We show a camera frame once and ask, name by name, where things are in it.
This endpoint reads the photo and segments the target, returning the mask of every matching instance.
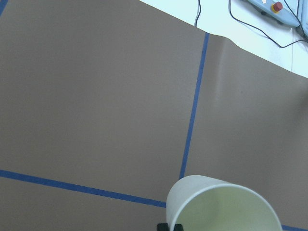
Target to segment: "red button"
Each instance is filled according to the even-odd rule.
[[[273,8],[274,8],[274,11],[278,12],[283,9],[283,5],[281,2],[278,1],[273,5]]]

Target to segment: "paper cup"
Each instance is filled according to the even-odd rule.
[[[167,197],[170,231],[282,231],[269,203],[246,187],[204,176],[187,176]]]

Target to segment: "painter's tape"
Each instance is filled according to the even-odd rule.
[[[282,225],[282,229],[286,230],[286,231],[308,231],[308,230],[305,230],[305,229],[291,227],[291,226],[286,226],[286,225]]]
[[[81,192],[81,193],[88,193],[88,194],[93,194],[97,196],[105,196],[105,197],[110,197],[114,199],[130,201],[130,202],[136,202],[136,203],[145,204],[145,205],[153,205],[153,206],[162,207],[162,208],[166,207],[166,203],[162,201],[156,201],[152,199],[127,195],[127,194],[122,194],[122,193],[117,193],[117,192],[110,192],[110,191],[106,191],[102,189],[95,189],[95,188],[90,188],[90,187],[81,186],[77,184],[61,182],[57,180],[50,180],[50,179],[45,179],[41,177],[34,177],[30,175],[20,174],[16,172],[9,172],[5,170],[0,170],[0,177],[14,179],[14,180],[21,180],[25,182],[34,183],[34,184],[41,184],[45,186],[51,186],[55,188],[61,188],[61,189],[66,189],[66,190],[71,190],[71,191],[76,191],[76,192]]]
[[[196,89],[195,89],[195,92],[194,92],[194,98],[193,98],[193,103],[192,103],[192,113],[191,113],[191,118],[190,118],[190,121],[189,121],[186,143],[185,143],[185,148],[184,148],[184,155],[183,155],[183,160],[182,160],[182,166],[181,166],[181,170],[180,170],[180,179],[182,179],[185,175],[185,169],[186,169],[186,165],[187,165],[189,147],[191,145],[191,139],[192,139],[192,135],[193,135],[193,132],[192,132],[193,131],[193,124],[194,124],[194,119],[195,119],[196,112],[197,112],[197,105],[198,105],[199,92],[200,92],[201,80],[202,80],[202,75],[203,75],[203,68],[204,68],[204,64],[205,64],[205,57],[206,57],[208,39],[209,39],[209,34],[205,33],[205,38],[204,38],[204,42],[203,42],[203,49],[202,49],[202,54],[201,54],[201,60],[200,60],[200,65],[199,65],[198,78],[197,78],[197,83],[196,83]]]
[[[6,6],[6,4],[8,3],[8,0],[0,0],[0,16]]]

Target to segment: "white surface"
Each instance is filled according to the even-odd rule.
[[[170,230],[281,231],[269,203],[256,192],[218,179],[192,175],[180,179],[167,197]]]
[[[194,24],[198,7],[197,0],[141,1],[186,23]],[[308,68],[304,63],[308,59],[307,44],[299,42],[287,48],[279,48],[261,32],[234,20],[229,14],[228,3],[228,0],[201,0],[202,12],[198,20],[198,28],[211,34],[227,37],[248,52],[296,74],[308,77]],[[231,0],[231,11],[234,17],[262,29],[282,46],[301,39],[295,28],[288,28],[270,17],[262,16],[249,2]]]

